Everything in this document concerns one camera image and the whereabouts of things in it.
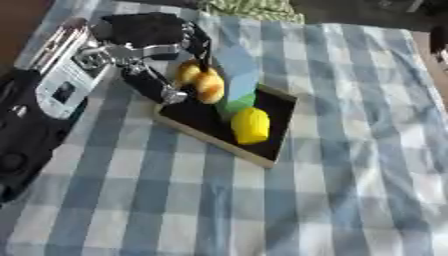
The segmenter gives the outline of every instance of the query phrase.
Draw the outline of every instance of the green fabric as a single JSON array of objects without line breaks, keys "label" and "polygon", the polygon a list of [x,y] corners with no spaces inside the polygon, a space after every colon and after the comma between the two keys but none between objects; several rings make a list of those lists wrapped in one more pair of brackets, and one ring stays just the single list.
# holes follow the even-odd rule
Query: green fabric
[{"label": "green fabric", "polygon": [[236,15],[257,20],[304,22],[289,0],[206,0],[202,9],[213,15]]},{"label": "green fabric", "polygon": [[249,93],[237,100],[230,101],[227,103],[225,98],[223,98],[218,103],[216,103],[215,107],[219,115],[221,116],[221,119],[227,121],[238,111],[248,107],[253,107],[255,104],[255,99],[256,99],[255,93]]}]

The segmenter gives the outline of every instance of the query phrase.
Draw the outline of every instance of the black object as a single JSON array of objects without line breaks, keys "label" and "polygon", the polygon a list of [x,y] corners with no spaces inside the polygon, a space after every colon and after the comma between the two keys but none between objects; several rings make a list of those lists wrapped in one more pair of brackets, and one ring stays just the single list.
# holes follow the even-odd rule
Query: black object
[{"label": "black object", "polygon": [[160,115],[258,156],[275,161],[286,135],[295,103],[259,89],[255,93],[257,96],[255,107],[268,114],[271,127],[269,139],[253,145],[239,145],[235,140],[230,124],[222,123],[215,107],[202,104],[194,98],[188,98],[182,103],[166,106],[160,111]]},{"label": "black object", "polygon": [[18,69],[0,77],[0,206],[36,178],[87,106],[85,99],[66,120],[49,117],[36,101],[41,79],[37,71]]},{"label": "black object", "polygon": [[425,1],[422,6],[422,10],[428,16],[437,16],[441,13],[448,11],[448,2],[446,0],[440,1]]},{"label": "black object", "polygon": [[123,2],[137,2],[144,4],[154,4],[154,5],[169,5],[177,6],[182,8],[199,9],[200,0],[124,0]]},{"label": "black object", "polygon": [[108,40],[117,45],[132,43],[134,48],[179,43],[184,20],[174,14],[124,14],[102,17],[112,25]]}]

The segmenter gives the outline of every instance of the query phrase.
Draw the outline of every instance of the table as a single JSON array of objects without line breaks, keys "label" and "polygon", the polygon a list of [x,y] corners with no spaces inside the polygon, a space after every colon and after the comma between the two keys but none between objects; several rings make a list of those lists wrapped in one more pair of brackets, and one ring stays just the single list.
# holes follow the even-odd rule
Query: table
[{"label": "table", "polygon": [[447,254],[446,112],[409,31],[58,1],[18,65],[67,15],[152,10],[196,20],[215,47],[238,40],[263,83],[298,97],[279,162],[265,170],[153,123],[111,75],[0,211],[3,254]]},{"label": "table", "polygon": [[446,71],[442,69],[440,64],[436,61],[434,56],[429,50],[429,33],[426,32],[412,32],[412,37],[417,46],[417,49],[431,75],[434,85],[440,93],[445,105],[448,105],[448,87],[446,86],[448,81],[448,75]]},{"label": "table", "polygon": [[0,44],[0,74],[14,63],[52,3],[48,0],[0,2],[0,34],[3,37]]}]

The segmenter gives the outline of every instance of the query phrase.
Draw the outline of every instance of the toy block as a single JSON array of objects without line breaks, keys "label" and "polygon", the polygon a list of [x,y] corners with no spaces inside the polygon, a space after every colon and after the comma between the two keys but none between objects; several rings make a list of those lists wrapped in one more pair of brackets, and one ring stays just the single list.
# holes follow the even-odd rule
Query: toy block
[{"label": "toy block", "polygon": [[218,49],[213,60],[225,82],[225,101],[238,100],[254,93],[260,76],[258,67],[242,46],[234,44]]},{"label": "toy block", "polygon": [[242,96],[241,98],[233,101],[226,101],[221,99],[216,105],[216,110],[221,116],[221,120],[228,121],[234,114],[242,109],[252,107],[255,104],[255,93],[250,93]]}]

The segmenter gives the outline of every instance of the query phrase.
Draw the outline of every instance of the blue block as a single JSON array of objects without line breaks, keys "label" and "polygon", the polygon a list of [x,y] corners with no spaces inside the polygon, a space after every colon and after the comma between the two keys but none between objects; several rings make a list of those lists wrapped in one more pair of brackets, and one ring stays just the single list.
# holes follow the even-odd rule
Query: blue block
[{"label": "blue block", "polygon": [[220,48],[213,60],[213,66],[225,81],[225,101],[234,101],[255,91],[260,78],[258,66],[242,46]]}]

